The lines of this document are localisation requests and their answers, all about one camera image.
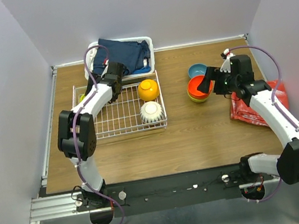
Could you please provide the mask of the red plastic bag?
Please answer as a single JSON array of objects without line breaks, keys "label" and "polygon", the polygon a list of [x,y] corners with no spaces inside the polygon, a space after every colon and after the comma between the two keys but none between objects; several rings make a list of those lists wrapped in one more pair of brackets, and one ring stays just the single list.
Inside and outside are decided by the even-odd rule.
[{"label": "red plastic bag", "polygon": [[232,94],[230,118],[277,129],[289,125],[291,114],[283,82],[259,80]]}]

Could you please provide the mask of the white plastic basket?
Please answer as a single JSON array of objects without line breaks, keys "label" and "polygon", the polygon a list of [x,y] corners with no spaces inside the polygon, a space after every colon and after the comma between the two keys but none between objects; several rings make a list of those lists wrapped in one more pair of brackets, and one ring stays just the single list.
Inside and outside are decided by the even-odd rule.
[{"label": "white plastic basket", "polygon": [[89,78],[89,72],[102,74],[106,59],[122,63],[126,66],[125,77],[151,74],[155,71],[153,41],[148,36],[122,38],[115,40],[98,39],[91,43],[86,55],[87,67],[84,76]]}]

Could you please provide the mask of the blue bowl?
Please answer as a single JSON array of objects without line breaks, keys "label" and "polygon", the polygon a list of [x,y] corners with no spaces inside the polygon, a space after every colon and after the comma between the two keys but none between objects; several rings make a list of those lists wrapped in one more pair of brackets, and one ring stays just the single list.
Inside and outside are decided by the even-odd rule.
[{"label": "blue bowl", "polygon": [[196,76],[205,75],[207,66],[202,63],[193,64],[188,69],[188,76],[192,79]]}]

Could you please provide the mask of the yellow orange bowl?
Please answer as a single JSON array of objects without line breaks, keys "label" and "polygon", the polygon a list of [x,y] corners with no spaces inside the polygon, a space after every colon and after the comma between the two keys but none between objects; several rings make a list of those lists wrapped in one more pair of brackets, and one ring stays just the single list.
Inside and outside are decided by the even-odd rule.
[{"label": "yellow orange bowl", "polygon": [[140,99],[146,102],[153,101],[160,95],[160,88],[157,82],[152,79],[141,81],[137,90]]}]

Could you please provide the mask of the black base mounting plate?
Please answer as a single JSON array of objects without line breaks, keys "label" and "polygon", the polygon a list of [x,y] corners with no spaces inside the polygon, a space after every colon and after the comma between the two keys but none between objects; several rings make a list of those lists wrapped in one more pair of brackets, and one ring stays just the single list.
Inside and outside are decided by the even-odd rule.
[{"label": "black base mounting plate", "polygon": [[147,179],[107,184],[105,199],[87,191],[73,191],[78,212],[102,216],[132,216],[253,194],[272,180],[267,174],[243,176],[239,164],[204,168]]}]

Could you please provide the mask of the lime green bowl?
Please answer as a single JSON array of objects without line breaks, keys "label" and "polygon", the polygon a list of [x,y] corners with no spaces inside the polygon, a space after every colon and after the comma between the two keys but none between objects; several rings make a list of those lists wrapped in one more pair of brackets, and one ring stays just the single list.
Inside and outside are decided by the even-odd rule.
[{"label": "lime green bowl", "polygon": [[193,101],[195,103],[203,103],[203,102],[206,102],[208,100],[209,96],[210,95],[208,94],[206,97],[203,97],[202,99],[200,99],[200,98],[197,99],[196,97],[193,97],[193,96],[189,96],[189,98],[190,98],[191,101]]}]

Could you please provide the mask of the dark blue folded cloth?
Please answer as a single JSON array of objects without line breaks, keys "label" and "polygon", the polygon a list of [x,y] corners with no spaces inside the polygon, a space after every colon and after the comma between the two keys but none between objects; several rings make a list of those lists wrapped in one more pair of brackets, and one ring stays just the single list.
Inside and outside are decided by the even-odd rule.
[{"label": "dark blue folded cloth", "polygon": [[125,75],[142,74],[152,70],[151,67],[151,49],[147,38],[140,41],[118,41],[99,39],[98,45],[102,45],[109,50],[107,55],[106,49],[102,47],[94,48],[97,50],[91,56],[91,70],[94,74],[102,74],[105,69],[106,59],[109,62],[118,62],[126,66],[128,71]]}]

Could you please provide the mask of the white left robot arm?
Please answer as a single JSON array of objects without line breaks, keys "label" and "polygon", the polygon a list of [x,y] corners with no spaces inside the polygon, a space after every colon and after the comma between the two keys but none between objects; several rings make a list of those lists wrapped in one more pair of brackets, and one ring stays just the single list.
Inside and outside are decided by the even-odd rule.
[{"label": "white left robot arm", "polygon": [[110,62],[102,74],[90,74],[83,100],[58,116],[58,149],[73,163],[88,203],[95,208],[102,208],[111,198],[103,191],[105,182],[93,158],[97,145],[94,120],[107,103],[117,100],[126,71],[122,63]]}]

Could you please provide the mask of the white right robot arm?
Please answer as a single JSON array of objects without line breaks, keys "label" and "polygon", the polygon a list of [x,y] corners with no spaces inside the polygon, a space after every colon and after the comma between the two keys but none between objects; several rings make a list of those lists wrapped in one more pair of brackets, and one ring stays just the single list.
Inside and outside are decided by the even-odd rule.
[{"label": "white right robot arm", "polygon": [[236,95],[267,123],[282,144],[279,155],[254,153],[241,158],[239,176],[252,182],[259,174],[274,175],[286,184],[299,182],[299,121],[275,96],[265,80],[255,80],[247,55],[228,57],[221,67],[208,67],[198,86],[200,92],[210,87],[218,95]]}]

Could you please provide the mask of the white black striped bowl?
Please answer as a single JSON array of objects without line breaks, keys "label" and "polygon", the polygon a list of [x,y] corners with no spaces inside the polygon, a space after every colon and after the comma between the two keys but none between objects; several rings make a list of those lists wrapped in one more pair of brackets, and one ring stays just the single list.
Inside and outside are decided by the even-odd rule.
[{"label": "white black striped bowl", "polygon": [[165,117],[161,104],[154,101],[145,102],[140,108],[140,118],[145,124],[156,124]]}]

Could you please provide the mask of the aluminium frame rail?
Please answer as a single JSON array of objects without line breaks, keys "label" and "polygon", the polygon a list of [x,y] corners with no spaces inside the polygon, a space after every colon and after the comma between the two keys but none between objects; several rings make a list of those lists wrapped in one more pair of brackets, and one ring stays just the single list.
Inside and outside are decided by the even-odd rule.
[{"label": "aluminium frame rail", "polygon": [[97,213],[111,211],[111,207],[100,209],[89,209],[77,211],[75,200],[70,194],[59,194],[56,196],[41,197],[31,201],[30,222],[53,220],[86,213]]}]

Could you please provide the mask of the red orange bowl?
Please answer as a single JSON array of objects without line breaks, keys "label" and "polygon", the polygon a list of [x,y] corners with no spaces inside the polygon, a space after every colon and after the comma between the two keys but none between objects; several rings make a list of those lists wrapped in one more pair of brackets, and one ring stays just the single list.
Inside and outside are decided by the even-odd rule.
[{"label": "red orange bowl", "polygon": [[191,96],[193,96],[194,98],[197,98],[197,99],[205,98],[205,97],[209,96],[209,94],[213,90],[213,86],[214,86],[213,81],[210,82],[208,93],[200,92],[199,90],[197,90],[198,86],[200,85],[200,83],[202,82],[204,77],[205,77],[204,75],[197,75],[194,78],[191,78],[188,83],[188,87],[187,87],[188,93]]},{"label": "red orange bowl", "polygon": [[208,99],[209,95],[211,94],[211,91],[208,93],[200,92],[198,90],[187,90],[187,94],[189,95],[190,99],[194,102],[204,102]]}]

